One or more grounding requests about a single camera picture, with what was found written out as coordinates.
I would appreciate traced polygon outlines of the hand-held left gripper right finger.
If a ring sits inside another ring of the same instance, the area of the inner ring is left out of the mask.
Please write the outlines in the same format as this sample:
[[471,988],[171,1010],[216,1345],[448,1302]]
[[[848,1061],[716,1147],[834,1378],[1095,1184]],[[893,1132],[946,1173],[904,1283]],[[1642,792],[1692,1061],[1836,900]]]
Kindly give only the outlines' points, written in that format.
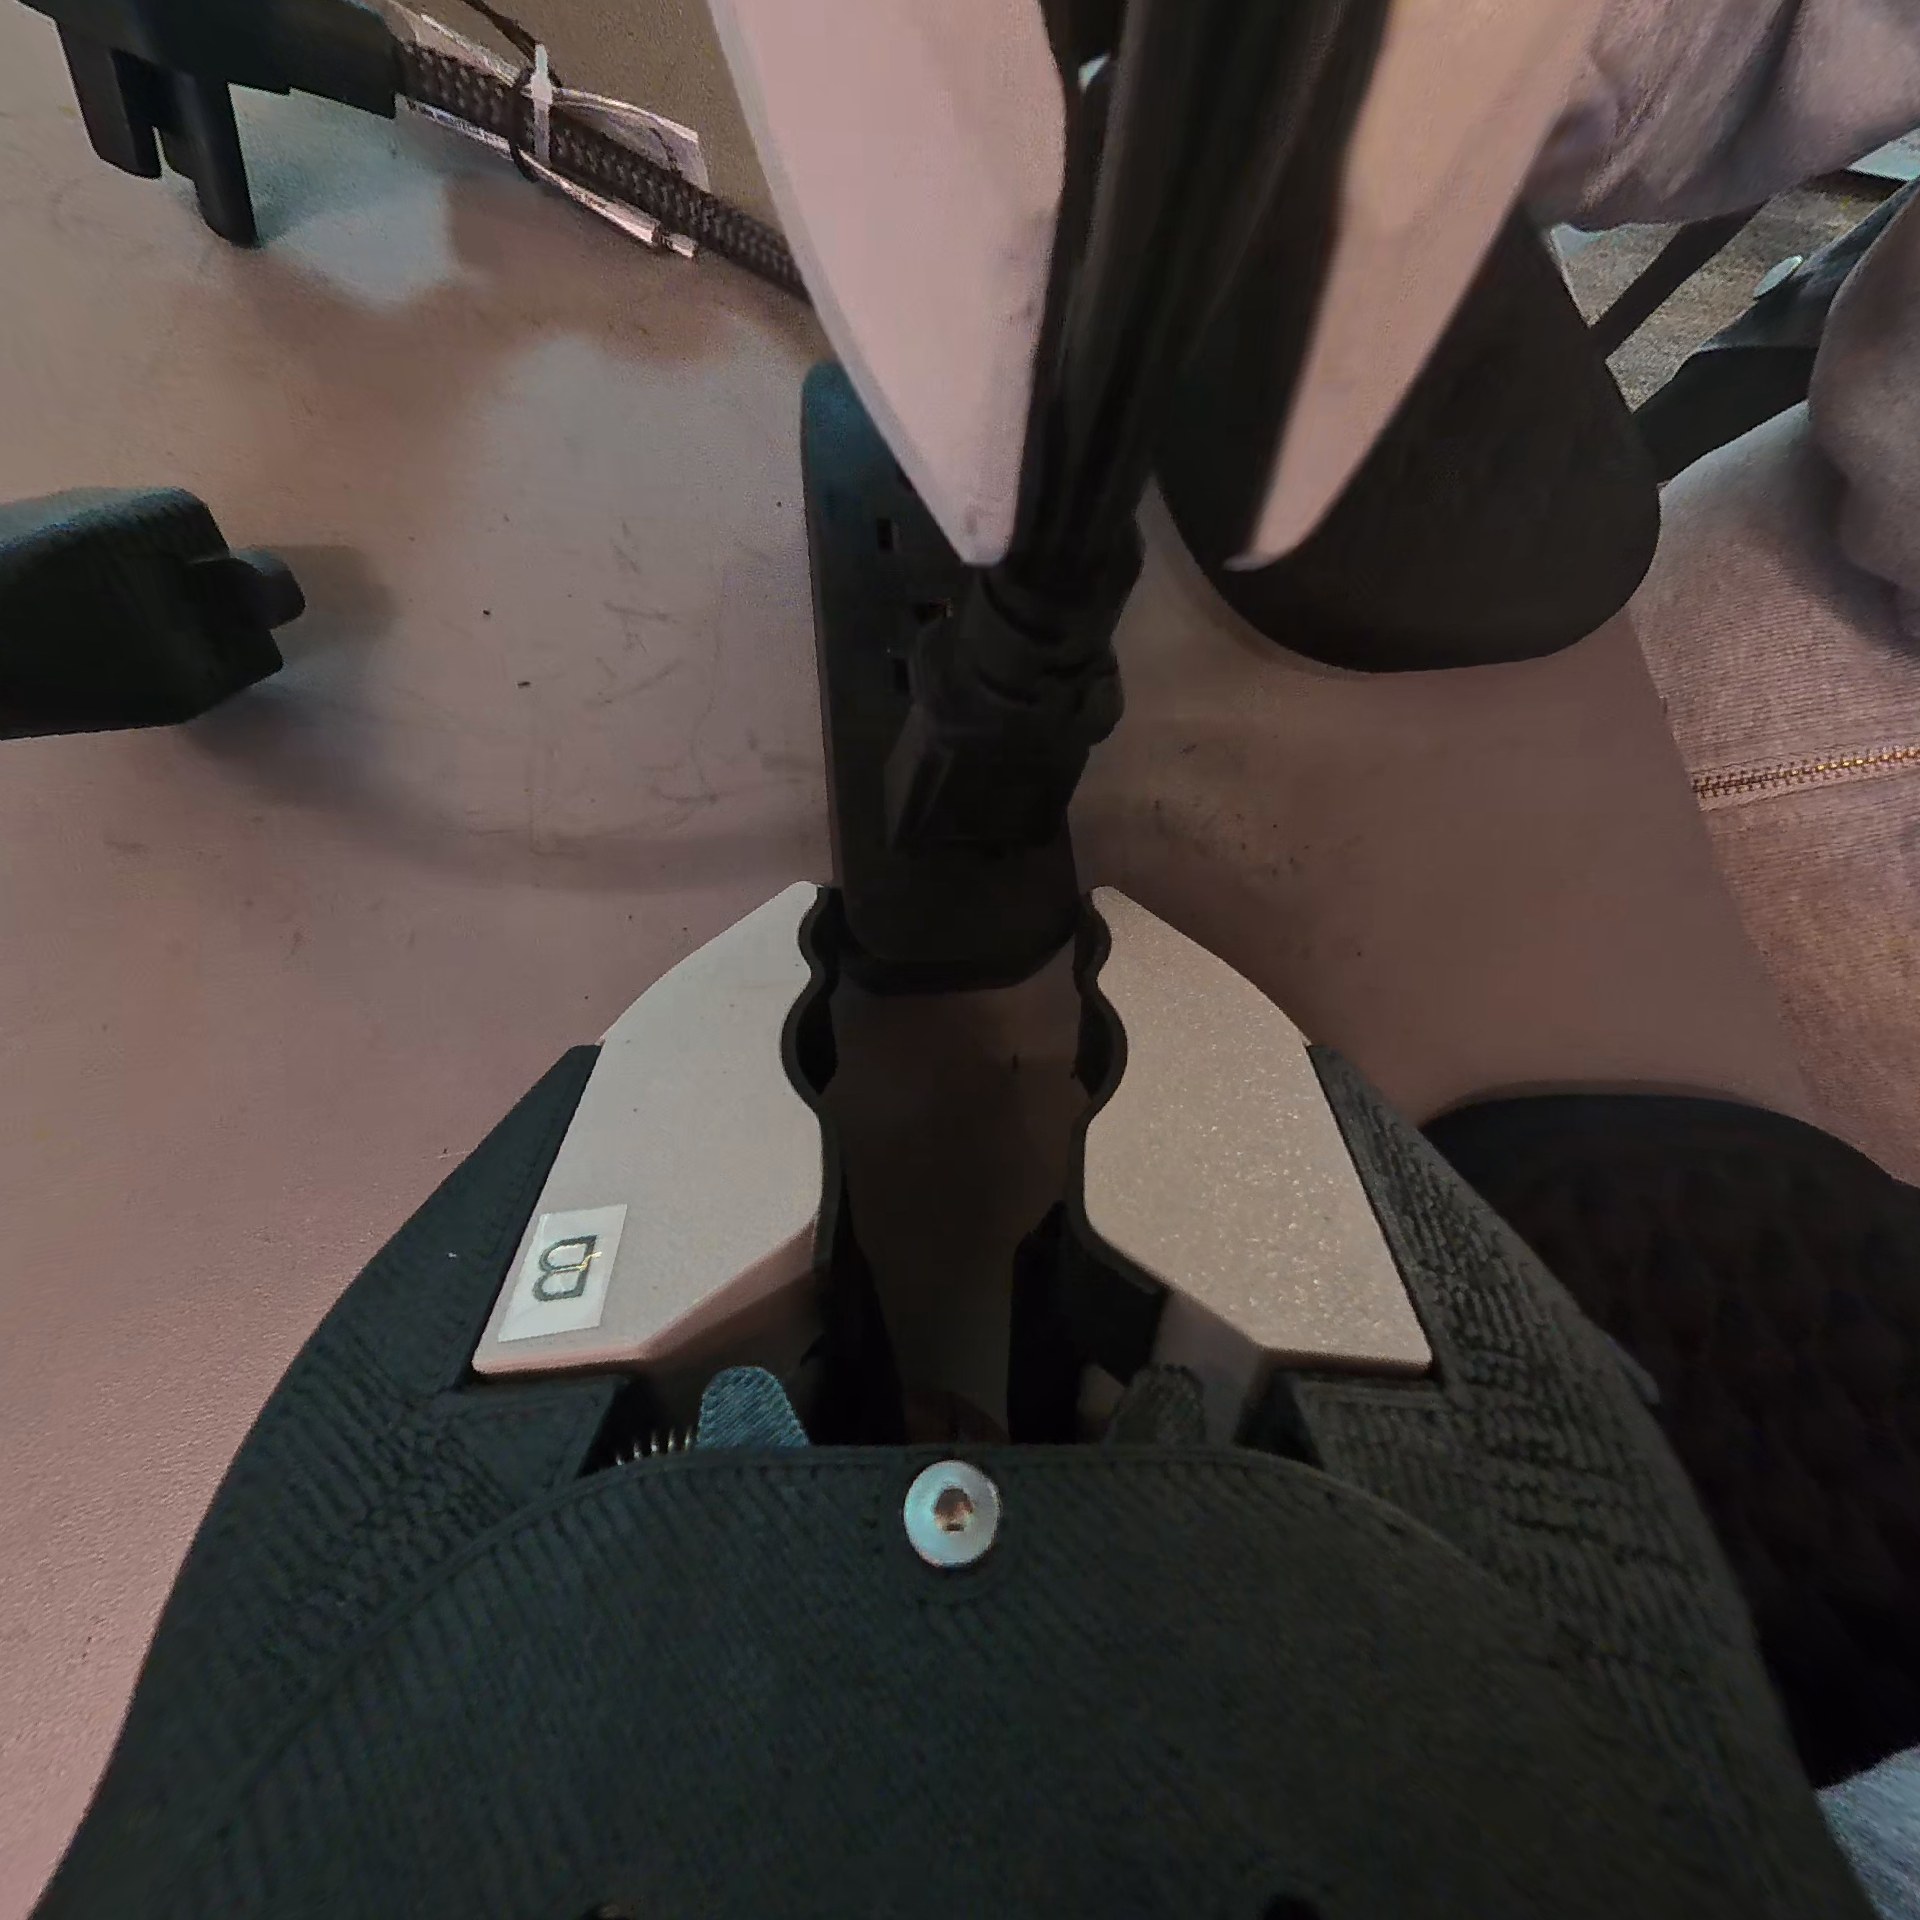
[[1062,1196],[1036,1229],[1036,1440],[1098,1433],[1147,1369],[1230,1445],[1276,1377],[1410,1382],[1434,1345],[1295,1021],[1114,886],[1074,934]]

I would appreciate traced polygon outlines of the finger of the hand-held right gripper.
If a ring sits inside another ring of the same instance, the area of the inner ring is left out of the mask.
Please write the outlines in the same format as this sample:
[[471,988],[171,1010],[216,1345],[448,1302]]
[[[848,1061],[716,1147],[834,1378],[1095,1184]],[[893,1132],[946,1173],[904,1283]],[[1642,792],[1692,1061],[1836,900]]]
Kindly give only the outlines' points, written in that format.
[[1391,3],[1342,154],[1331,262],[1230,572],[1331,515],[1452,322],[1568,108],[1596,3]]
[[1064,186],[1037,3],[711,3],[807,298],[972,566],[1013,542]]

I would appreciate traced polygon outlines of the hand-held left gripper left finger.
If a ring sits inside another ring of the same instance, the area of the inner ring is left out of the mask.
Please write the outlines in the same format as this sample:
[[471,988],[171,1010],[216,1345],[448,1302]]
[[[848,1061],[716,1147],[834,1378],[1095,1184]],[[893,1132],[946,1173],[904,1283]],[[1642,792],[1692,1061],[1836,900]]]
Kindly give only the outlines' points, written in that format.
[[797,1019],[824,886],[792,882],[604,1034],[471,1356],[490,1382],[613,1373],[690,1427],[728,1366],[804,1424],[827,1385],[829,1147]]

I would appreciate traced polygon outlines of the person's grey jacket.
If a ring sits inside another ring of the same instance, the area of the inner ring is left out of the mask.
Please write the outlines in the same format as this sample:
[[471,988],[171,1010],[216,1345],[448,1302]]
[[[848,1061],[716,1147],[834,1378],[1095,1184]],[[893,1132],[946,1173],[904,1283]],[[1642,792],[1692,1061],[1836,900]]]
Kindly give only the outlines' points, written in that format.
[[1917,210],[1808,397],[1664,490],[1634,622],[1816,1121],[1917,1171]]

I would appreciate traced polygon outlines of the black power strip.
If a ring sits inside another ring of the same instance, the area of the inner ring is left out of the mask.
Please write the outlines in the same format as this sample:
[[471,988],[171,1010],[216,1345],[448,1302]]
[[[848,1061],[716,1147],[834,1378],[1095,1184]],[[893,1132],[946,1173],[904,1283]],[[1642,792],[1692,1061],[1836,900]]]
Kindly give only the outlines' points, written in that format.
[[803,380],[799,476],[842,968],[870,994],[1010,990],[1072,941],[1069,826],[1034,849],[911,853],[884,805],[915,643],[957,611],[968,569],[831,360]]

